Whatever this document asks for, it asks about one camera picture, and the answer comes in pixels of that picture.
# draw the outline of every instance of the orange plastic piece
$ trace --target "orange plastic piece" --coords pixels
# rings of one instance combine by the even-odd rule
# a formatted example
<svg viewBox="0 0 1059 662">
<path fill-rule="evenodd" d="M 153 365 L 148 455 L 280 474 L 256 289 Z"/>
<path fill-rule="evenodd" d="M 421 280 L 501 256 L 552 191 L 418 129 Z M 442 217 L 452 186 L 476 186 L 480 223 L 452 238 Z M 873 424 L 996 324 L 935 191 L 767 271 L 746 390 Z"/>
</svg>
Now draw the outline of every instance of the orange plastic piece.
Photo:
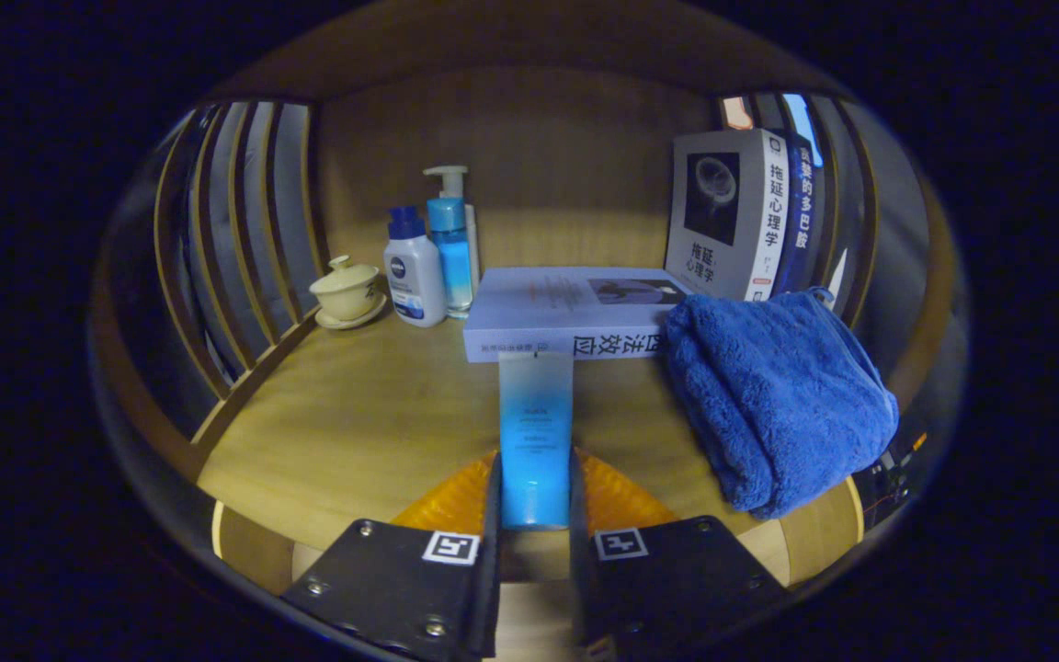
<svg viewBox="0 0 1059 662">
<path fill-rule="evenodd" d="M 471 533 L 484 529 L 484 491 L 497 451 L 480 458 L 411 504 L 392 523 L 425 531 Z M 676 522 L 676 514 L 612 465 L 579 449 L 588 491 L 588 530 L 614 531 Z"/>
</svg>

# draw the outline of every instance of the lying book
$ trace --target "lying book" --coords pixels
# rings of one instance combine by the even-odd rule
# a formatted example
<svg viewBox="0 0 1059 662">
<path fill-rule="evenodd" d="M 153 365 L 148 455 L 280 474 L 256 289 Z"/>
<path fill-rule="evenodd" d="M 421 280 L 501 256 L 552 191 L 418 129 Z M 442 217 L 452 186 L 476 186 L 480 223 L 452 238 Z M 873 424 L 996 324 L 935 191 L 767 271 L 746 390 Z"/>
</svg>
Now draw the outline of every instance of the lying book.
<svg viewBox="0 0 1059 662">
<path fill-rule="evenodd" d="M 566 352 L 577 360 L 661 348 L 665 314 L 689 294 L 661 268 L 488 268 L 463 326 L 470 363 L 501 352 Z"/>
</svg>

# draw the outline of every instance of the book spine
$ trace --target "book spine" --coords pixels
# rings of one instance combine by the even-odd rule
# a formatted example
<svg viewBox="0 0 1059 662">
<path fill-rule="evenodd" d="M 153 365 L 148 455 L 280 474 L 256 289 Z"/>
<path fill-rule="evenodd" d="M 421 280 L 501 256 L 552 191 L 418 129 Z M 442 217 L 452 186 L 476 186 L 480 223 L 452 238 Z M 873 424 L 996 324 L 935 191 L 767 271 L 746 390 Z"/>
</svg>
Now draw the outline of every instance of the book spine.
<svg viewBox="0 0 1059 662">
<path fill-rule="evenodd" d="M 759 222 L 754 263 L 747 284 L 744 301 L 764 302 L 770 299 L 778 260 L 783 253 L 786 234 L 787 207 L 791 196 L 787 189 L 791 181 L 787 175 L 787 142 L 769 130 L 762 130 L 762 210 Z"/>
<path fill-rule="evenodd" d="M 463 347 L 468 363 L 495 363 L 501 352 L 563 352 L 575 360 L 643 358 L 663 351 L 657 326 L 597 328 L 513 328 L 466 330 Z"/>
<path fill-rule="evenodd" d="M 797 292 L 808 282 L 808 248 L 811 246 L 811 210 L 814 205 L 815 172 L 811 166 L 811 145 L 797 137 L 787 139 L 791 172 L 791 205 L 787 213 L 787 234 L 774 293 Z"/>
</svg>

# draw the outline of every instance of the white book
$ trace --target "white book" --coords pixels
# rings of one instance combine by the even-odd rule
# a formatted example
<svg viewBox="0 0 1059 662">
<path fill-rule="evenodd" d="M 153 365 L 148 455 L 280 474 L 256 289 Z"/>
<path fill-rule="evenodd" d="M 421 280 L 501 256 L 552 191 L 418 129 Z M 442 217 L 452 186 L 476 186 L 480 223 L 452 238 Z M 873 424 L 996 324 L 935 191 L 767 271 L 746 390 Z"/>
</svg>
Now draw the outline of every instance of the white book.
<svg viewBox="0 0 1059 662">
<path fill-rule="evenodd" d="M 501 352 L 576 360 L 656 355 L 688 288 L 661 268 L 488 268 L 463 327 L 470 363 Z"/>
<path fill-rule="evenodd" d="M 697 293 L 770 298 L 791 203 L 787 148 L 766 129 L 672 140 L 665 271 Z"/>
</svg>

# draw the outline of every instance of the white bottle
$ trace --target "white bottle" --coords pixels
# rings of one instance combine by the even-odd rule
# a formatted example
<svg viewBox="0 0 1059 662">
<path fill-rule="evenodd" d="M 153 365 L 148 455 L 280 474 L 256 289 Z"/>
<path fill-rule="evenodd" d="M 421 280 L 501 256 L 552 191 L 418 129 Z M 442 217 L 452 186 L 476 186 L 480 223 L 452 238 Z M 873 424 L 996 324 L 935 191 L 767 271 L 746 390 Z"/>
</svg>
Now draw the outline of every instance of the white bottle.
<svg viewBox="0 0 1059 662">
<path fill-rule="evenodd" d="M 391 243 L 382 252 L 382 268 L 391 283 L 395 312 L 408 324 L 434 326 L 447 314 L 441 251 L 428 238 L 415 207 L 391 210 L 387 231 Z"/>
</svg>

